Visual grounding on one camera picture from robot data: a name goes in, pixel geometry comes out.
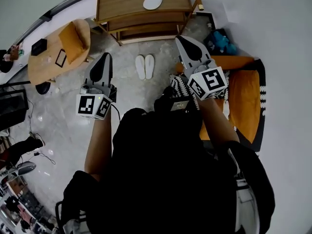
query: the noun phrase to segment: gray floor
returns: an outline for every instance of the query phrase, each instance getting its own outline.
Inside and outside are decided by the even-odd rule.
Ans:
[[[184,34],[202,41],[209,33],[207,17],[192,19]],[[127,44],[119,47],[110,36],[92,34],[92,49],[90,55],[109,52],[113,57],[112,84],[118,88],[116,106],[121,116],[131,108],[139,107],[146,111],[153,110],[155,99],[169,85],[169,74],[175,70],[178,62],[178,50],[174,40],[150,41]],[[135,68],[135,58],[138,54],[153,54],[156,60],[154,75],[151,80],[140,80]],[[40,150],[53,159],[53,165],[48,159],[36,156],[31,159],[37,168],[25,175],[28,186],[38,200],[54,213],[55,203],[62,200],[63,191],[76,170],[83,170],[93,120],[87,120],[75,115],[76,95],[83,81],[86,65],[56,78],[50,91],[42,96],[35,88],[26,85],[27,96],[34,104],[29,103],[31,128],[39,133],[46,146]],[[28,80],[27,70],[18,74],[13,81]],[[118,127],[117,113],[112,109],[112,133]],[[12,143],[25,140],[30,131],[29,119],[11,128]],[[32,155],[25,154],[26,161]]]

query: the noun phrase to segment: gray wall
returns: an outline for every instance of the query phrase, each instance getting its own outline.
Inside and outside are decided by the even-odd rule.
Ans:
[[[8,49],[39,17],[64,0],[0,0],[0,49]]]
[[[236,44],[266,68],[260,159],[276,200],[269,234],[312,223],[312,0],[203,0]]]

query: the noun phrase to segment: oval wooden table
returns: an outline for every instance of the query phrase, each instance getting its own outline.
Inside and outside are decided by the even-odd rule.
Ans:
[[[86,51],[71,64],[68,63],[66,58],[63,67],[59,67],[55,64],[59,52],[63,48],[59,39],[59,33],[67,24],[49,34],[45,37],[47,39],[47,49],[38,56],[30,55],[28,59],[28,77],[33,85],[38,85],[45,81],[51,82],[51,79],[54,77],[78,68],[88,58],[91,45],[89,24],[83,19],[74,20],[73,23]]]

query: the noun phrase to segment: black sleeve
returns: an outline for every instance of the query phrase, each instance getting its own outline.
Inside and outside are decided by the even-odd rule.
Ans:
[[[86,212],[93,204],[98,194],[98,181],[91,175],[77,171],[64,191],[61,210],[61,224],[65,225],[70,219],[79,219],[80,211]]]
[[[247,183],[253,190],[259,211],[260,233],[264,234],[270,227],[275,209],[274,192],[268,176],[257,154],[236,141],[226,143],[218,151],[219,161],[229,172],[236,174],[236,166],[228,155],[228,149],[232,151]]]

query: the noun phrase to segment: wooden table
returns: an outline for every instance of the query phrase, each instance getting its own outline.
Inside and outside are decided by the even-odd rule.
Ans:
[[[182,34],[201,0],[163,0],[160,7],[147,10],[144,0],[97,0],[94,21],[121,45],[156,39],[174,39]]]
[[[44,83],[45,81],[51,81],[51,79],[56,76],[78,68],[88,58],[91,45],[89,24],[86,20],[82,19],[74,20],[73,23],[76,26],[77,33],[86,51],[84,51],[71,64],[68,63],[66,58],[65,63],[61,68],[55,64],[59,51],[63,48],[59,39],[59,33],[67,25],[64,25],[49,34],[45,38],[47,39],[47,50],[43,51],[38,56],[30,55],[28,59],[28,77],[33,85],[38,85]]]

